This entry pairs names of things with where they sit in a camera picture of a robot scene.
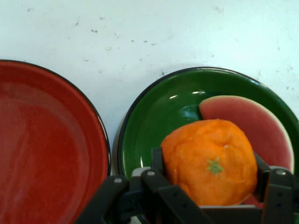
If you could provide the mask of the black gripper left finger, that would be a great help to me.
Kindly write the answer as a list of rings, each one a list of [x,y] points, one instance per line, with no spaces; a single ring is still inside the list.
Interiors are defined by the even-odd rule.
[[[127,224],[144,215],[150,224],[210,224],[211,219],[177,185],[164,177],[161,147],[139,176],[109,176],[76,219],[77,224]]]

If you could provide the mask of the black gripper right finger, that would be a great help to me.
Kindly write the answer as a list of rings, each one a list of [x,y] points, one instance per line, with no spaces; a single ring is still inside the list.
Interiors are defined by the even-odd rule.
[[[261,224],[299,222],[299,178],[284,167],[269,166],[257,153],[255,199],[263,203]]]

